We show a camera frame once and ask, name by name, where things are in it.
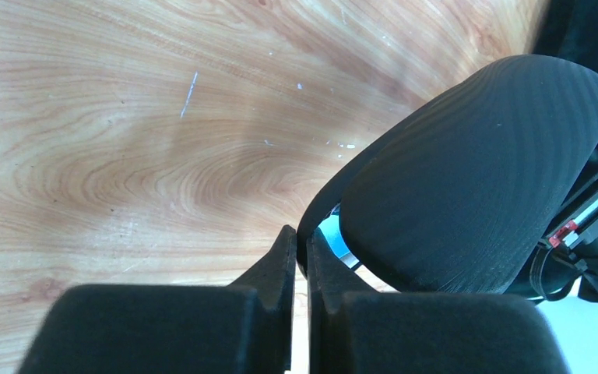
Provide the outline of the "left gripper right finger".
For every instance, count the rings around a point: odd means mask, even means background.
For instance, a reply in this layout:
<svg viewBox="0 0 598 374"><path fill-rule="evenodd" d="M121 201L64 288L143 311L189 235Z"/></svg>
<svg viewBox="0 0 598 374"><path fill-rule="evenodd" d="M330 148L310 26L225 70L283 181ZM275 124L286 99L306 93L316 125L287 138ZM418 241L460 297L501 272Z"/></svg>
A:
<svg viewBox="0 0 598 374"><path fill-rule="evenodd" d="M511 295L370 287L316 231L306 241L312 373L566 373L535 306Z"/></svg>

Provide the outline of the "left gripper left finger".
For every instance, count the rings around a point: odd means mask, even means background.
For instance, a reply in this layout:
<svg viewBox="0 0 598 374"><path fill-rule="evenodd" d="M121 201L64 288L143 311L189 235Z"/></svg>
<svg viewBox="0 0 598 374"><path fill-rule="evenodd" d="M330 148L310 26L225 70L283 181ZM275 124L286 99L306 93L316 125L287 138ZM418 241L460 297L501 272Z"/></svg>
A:
<svg viewBox="0 0 598 374"><path fill-rule="evenodd" d="M296 232L225 286L84 284L51 307L21 373L283 373Z"/></svg>

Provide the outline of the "light blue cleaning cloth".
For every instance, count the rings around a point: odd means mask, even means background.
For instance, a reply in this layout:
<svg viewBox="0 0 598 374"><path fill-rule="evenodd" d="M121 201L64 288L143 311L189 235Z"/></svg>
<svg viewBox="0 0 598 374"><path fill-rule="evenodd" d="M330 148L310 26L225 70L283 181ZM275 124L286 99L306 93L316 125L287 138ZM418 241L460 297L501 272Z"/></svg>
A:
<svg viewBox="0 0 598 374"><path fill-rule="evenodd" d="M359 262L345 244L339 228L339 214L331 214L319 226L333 255L349 268Z"/></svg>

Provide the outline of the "black glasses case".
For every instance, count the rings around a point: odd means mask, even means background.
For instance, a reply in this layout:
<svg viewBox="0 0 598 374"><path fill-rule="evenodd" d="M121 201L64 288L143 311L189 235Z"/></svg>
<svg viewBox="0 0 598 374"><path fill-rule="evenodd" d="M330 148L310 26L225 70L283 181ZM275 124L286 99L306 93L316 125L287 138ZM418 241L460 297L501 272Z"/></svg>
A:
<svg viewBox="0 0 598 374"><path fill-rule="evenodd" d="M347 248L401 292L502 293L598 144L598 73L515 55L363 149L311 201L297 261L333 208Z"/></svg>

